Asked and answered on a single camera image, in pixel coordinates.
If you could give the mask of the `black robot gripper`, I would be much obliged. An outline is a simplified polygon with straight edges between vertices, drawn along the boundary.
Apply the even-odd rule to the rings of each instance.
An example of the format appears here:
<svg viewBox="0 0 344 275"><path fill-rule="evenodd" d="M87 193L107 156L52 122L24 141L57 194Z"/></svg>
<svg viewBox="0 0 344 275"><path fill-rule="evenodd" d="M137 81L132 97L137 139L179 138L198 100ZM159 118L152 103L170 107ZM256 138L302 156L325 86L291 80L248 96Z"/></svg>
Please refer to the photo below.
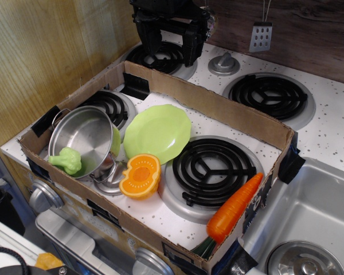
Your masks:
<svg viewBox="0 0 344 275"><path fill-rule="evenodd" d="M148 55L155 55L162 44L161 30L182 35L183 63L192 66L200 57L209 32L210 13L193 1L129 1L134 22Z"/></svg>

